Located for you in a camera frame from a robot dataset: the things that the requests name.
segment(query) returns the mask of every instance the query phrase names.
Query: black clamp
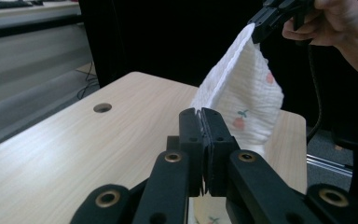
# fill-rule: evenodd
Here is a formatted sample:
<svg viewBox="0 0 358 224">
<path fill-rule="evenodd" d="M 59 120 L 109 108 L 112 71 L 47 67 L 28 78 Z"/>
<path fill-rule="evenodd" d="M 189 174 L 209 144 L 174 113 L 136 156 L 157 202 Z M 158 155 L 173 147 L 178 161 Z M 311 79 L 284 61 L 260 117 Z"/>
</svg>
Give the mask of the black clamp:
<svg viewBox="0 0 358 224">
<path fill-rule="evenodd" d="M 265 40 L 276 28 L 294 18 L 294 30 L 304 24 L 305 16 L 313 9 L 313 0 L 266 0 L 249 21 L 255 24 L 252 39 L 255 44 Z"/>
<path fill-rule="evenodd" d="M 204 191 L 226 197 L 232 223 L 358 223 L 358 201 L 346 191 L 316 185 L 303 195 L 289 188 L 260 155 L 239 148 L 218 112 L 190 108 L 148 179 L 133 189 L 97 188 L 71 224 L 183 224 L 188 198 Z"/>
</svg>

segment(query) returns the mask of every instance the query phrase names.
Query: wooden table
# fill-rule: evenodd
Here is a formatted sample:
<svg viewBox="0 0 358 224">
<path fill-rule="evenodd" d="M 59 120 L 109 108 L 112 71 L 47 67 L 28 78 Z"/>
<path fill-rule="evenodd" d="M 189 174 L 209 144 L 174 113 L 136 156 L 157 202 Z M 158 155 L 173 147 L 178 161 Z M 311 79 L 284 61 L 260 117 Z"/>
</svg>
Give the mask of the wooden table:
<svg viewBox="0 0 358 224">
<path fill-rule="evenodd" d="M 146 179 L 197 88 L 131 73 L 0 145 L 0 223 L 69 223 L 94 189 Z M 98 104 L 110 111 L 94 112 Z M 268 162 L 306 189 L 305 120 L 282 112 Z"/>
</svg>

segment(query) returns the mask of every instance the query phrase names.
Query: screw hole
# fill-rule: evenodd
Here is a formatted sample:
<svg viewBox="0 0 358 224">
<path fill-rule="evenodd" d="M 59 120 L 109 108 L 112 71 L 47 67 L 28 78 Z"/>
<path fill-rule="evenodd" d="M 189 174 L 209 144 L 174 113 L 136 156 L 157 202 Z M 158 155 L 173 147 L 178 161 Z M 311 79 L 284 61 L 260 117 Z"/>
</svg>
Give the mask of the screw hole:
<svg viewBox="0 0 358 224">
<path fill-rule="evenodd" d="M 110 104 L 99 104 L 94 106 L 94 112 L 97 113 L 104 113 L 112 109 L 112 106 Z"/>
<path fill-rule="evenodd" d="M 177 153 L 170 153 L 165 155 L 165 161 L 168 162 L 177 162 L 180 161 L 181 159 L 182 159 L 181 155 Z"/>
<path fill-rule="evenodd" d="M 346 207 L 349 205 L 348 199 L 340 192 L 333 189 L 321 189 L 319 196 L 327 203 L 337 207 Z"/>
<path fill-rule="evenodd" d="M 117 190 L 112 189 L 98 195 L 98 197 L 95 199 L 95 203 L 99 207 L 105 208 L 114 205 L 115 203 L 118 202 L 119 199 L 120 199 L 120 193 Z"/>
<path fill-rule="evenodd" d="M 241 161 L 255 161 L 255 156 L 248 152 L 242 152 L 238 155 Z"/>
</svg>

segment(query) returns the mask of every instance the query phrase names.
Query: finger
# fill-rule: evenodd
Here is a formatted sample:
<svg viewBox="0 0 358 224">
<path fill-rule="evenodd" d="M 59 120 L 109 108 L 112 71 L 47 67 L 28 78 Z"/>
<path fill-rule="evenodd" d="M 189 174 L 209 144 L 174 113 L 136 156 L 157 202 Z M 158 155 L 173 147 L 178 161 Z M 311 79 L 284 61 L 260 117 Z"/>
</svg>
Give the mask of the finger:
<svg viewBox="0 0 358 224">
<path fill-rule="evenodd" d="M 315 33 L 299 34 L 288 30 L 282 30 L 282 36 L 286 39 L 292 39 L 292 40 L 308 40 L 308 39 L 315 38 L 316 34 Z"/>
<path fill-rule="evenodd" d="M 317 18 L 303 24 L 300 28 L 294 31 L 293 29 L 294 22 L 288 21 L 283 25 L 283 29 L 298 34 L 309 34 L 315 32 L 321 26 L 321 22 L 322 22 L 321 19 Z"/>
<path fill-rule="evenodd" d="M 312 10 L 310 13 L 307 14 L 305 17 L 304 23 L 310 22 L 318 18 L 323 12 L 321 10 Z"/>
</svg>

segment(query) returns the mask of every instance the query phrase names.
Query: black cable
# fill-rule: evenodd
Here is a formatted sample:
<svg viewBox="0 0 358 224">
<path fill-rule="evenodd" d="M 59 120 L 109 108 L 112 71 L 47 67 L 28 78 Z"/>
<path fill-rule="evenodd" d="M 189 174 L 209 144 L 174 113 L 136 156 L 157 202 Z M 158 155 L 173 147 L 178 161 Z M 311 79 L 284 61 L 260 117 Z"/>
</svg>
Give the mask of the black cable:
<svg viewBox="0 0 358 224">
<path fill-rule="evenodd" d="M 83 89 L 81 89 L 80 91 L 77 92 L 76 96 L 77 96 L 78 100 L 83 99 L 83 97 L 86 94 L 86 91 L 87 91 L 88 88 L 96 86 L 96 85 L 99 85 L 97 77 L 92 77 L 92 78 L 89 79 L 89 76 L 91 74 L 92 65 L 93 65 L 93 62 L 91 62 L 91 65 L 89 66 L 89 71 L 88 71 L 88 73 L 86 75 L 86 78 L 85 78 L 85 80 L 88 82 L 88 84 L 86 85 L 86 87 L 84 87 Z"/>
<path fill-rule="evenodd" d="M 89 71 L 88 71 L 88 73 L 87 73 L 87 75 L 86 75 L 86 81 L 89 81 L 88 78 L 89 78 L 89 76 L 90 76 L 90 74 L 91 74 L 92 64 L 93 64 L 93 62 L 91 62 L 91 65 L 89 66 Z"/>
<path fill-rule="evenodd" d="M 323 119 L 323 109 L 322 109 L 322 98 L 321 93 L 319 89 L 318 80 L 316 77 L 316 70 L 315 70 L 315 61 L 313 59 L 313 51 L 312 51 L 312 45 L 308 45 L 308 58 L 310 61 L 310 74 L 312 76 L 313 80 L 313 86 L 315 88 L 316 98 L 318 100 L 318 120 L 315 123 L 315 126 L 313 126 L 312 130 L 307 135 L 307 144 L 310 142 L 312 137 L 318 132 L 318 130 L 321 127 L 322 119 Z"/>
</svg>

